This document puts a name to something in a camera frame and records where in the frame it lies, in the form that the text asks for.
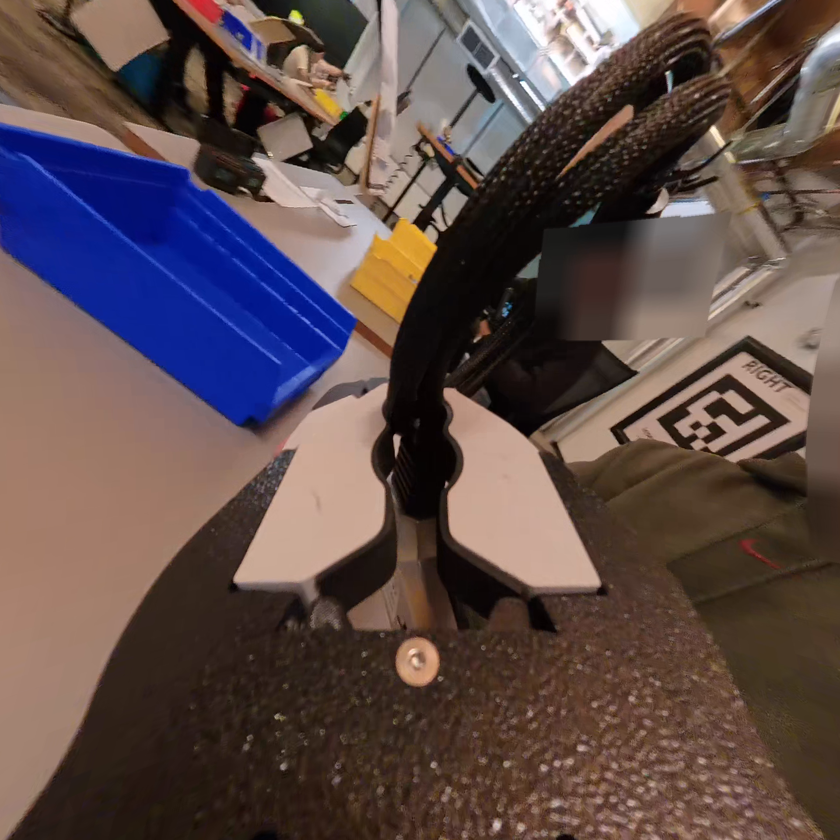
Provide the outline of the long wooden table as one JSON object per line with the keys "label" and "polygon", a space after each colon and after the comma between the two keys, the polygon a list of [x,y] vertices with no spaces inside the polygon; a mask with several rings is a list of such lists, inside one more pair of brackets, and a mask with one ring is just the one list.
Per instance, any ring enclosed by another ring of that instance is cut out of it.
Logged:
{"label": "long wooden table", "polygon": [[175,1],[174,4],[188,16],[199,29],[221,49],[233,66],[233,76],[237,82],[258,91],[268,100],[277,104],[291,102],[316,121],[330,127],[339,123],[340,118],[325,110],[313,89],[303,82],[293,80],[278,70],[271,70],[260,64],[238,45],[231,34],[223,30],[220,24],[212,22],[193,6],[192,2]]}

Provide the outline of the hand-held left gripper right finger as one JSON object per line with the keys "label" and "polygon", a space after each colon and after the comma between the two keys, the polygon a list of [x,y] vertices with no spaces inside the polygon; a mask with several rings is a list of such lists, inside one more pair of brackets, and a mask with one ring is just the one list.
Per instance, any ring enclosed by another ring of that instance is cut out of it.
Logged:
{"label": "hand-held left gripper right finger", "polygon": [[602,586],[540,451],[485,407],[444,389],[456,469],[439,524],[468,565],[525,597]]}

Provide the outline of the white panel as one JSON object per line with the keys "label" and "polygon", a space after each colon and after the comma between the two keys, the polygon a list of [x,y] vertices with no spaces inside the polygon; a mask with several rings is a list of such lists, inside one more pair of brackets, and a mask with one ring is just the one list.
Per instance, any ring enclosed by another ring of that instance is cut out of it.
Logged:
{"label": "white panel", "polygon": [[122,69],[169,38],[149,1],[78,3],[70,21],[110,71]]}

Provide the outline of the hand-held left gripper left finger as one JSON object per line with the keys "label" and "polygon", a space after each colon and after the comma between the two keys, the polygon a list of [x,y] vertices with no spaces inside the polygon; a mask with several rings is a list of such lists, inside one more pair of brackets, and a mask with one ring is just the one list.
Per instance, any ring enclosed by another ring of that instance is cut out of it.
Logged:
{"label": "hand-held left gripper left finger", "polygon": [[234,573],[240,591],[331,599],[350,611],[396,570],[385,384],[333,388],[287,441],[290,463]]}

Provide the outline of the white paper sheets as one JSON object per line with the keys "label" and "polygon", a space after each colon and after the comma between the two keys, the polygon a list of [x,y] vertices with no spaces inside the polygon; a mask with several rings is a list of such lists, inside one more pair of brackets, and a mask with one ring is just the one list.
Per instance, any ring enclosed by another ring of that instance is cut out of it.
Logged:
{"label": "white paper sheets", "polygon": [[347,207],[353,201],[331,194],[316,186],[301,186],[284,175],[273,160],[263,154],[254,154],[250,159],[264,175],[260,194],[281,207],[288,209],[317,209],[342,228],[356,226],[347,214]]}

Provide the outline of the blue box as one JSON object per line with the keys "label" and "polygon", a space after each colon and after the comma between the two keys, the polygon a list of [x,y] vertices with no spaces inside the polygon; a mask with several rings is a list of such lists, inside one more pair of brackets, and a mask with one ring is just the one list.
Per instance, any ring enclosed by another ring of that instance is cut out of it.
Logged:
{"label": "blue box", "polygon": [[226,6],[222,10],[218,25],[249,58],[254,61],[264,61],[265,44],[255,32],[256,22],[257,16],[247,8]]}

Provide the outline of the white wall vent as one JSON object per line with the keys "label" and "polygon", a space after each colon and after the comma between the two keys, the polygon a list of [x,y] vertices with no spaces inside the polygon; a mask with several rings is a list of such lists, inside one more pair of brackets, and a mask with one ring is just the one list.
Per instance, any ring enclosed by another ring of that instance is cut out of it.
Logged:
{"label": "white wall vent", "polygon": [[463,24],[456,43],[483,74],[492,70],[500,58],[491,39],[471,19]]}

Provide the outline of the yellow plastic bin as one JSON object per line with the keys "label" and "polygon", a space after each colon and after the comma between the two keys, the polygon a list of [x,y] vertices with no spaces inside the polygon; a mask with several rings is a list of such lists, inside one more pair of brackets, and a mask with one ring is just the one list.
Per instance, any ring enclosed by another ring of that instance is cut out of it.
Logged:
{"label": "yellow plastic bin", "polygon": [[436,250],[417,226],[400,218],[389,238],[373,236],[350,287],[401,323]]}

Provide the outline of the silver duct pipe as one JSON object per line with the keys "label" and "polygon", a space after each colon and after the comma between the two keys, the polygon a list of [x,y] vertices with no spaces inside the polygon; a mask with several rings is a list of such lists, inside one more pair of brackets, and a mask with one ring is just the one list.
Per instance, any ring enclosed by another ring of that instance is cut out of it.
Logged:
{"label": "silver duct pipe", "polygon": [[816,43],[800,72],[782,135],[781,155],[791,158],[834,129],[839,100],[839,24]]}

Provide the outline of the white banner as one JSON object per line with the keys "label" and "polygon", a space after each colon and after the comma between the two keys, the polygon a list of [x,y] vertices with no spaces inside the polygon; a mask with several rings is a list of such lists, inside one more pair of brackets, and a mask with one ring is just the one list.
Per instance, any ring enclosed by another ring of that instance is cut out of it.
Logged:
{"label": "white banner", "polygon": [[354,106],[367,118],[360,184],[364,193],[381,197],[392,173],[392,141],[397,120],[398,25],[397,2],[354,2],[368,14],[364,31],[353,48],[345,72]]}

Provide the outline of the black-legged standing desk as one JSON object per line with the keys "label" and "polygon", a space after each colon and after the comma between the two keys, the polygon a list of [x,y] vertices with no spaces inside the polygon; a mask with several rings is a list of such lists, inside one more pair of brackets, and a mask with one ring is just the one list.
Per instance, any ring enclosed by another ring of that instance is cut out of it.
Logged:
{"label": "black-legged standing desk", "polygon": [[433,159],[443,177],[413,221],[414,226],[425,233],[433,225],[434,214],[442,208],[447,195],[452,190],[457,190],[465,198],[470,198],[478,189],[483,175],[475,171],[463,155],[450,150],[447,144],[423,123],[418,122],[416,127],[419,139],[432,148]]}

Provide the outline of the black carrying case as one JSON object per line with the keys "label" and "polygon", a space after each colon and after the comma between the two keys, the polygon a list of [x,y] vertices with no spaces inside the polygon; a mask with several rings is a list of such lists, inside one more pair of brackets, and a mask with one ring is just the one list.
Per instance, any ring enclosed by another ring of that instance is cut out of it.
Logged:
{"label": "black carrying case", "polygon": [[192,168],[204,183],[230,195],[262,193],[266,174],[253,161],[257,152],[253,137],[204,116],[196,138],[199,145]]}

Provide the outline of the person's olive hoodie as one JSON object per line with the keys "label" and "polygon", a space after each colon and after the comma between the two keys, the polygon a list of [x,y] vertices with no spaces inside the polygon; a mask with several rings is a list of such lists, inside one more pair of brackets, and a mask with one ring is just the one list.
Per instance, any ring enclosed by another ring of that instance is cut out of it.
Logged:
{"label": "person's olive hoodie", "polygon": [[838,838],[839,569],[812,546],[803,456],[640,439],[568,467],[681,583],[795,797]]}

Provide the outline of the blue plastic bin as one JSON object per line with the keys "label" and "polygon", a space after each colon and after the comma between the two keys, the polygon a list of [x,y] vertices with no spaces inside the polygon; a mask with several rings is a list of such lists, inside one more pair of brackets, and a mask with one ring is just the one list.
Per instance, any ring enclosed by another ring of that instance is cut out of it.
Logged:
{"label": "blue plastic bin", "polygon": [[2,125],[2,248],[237,426],[339,359],[356,319],[176,164]]}

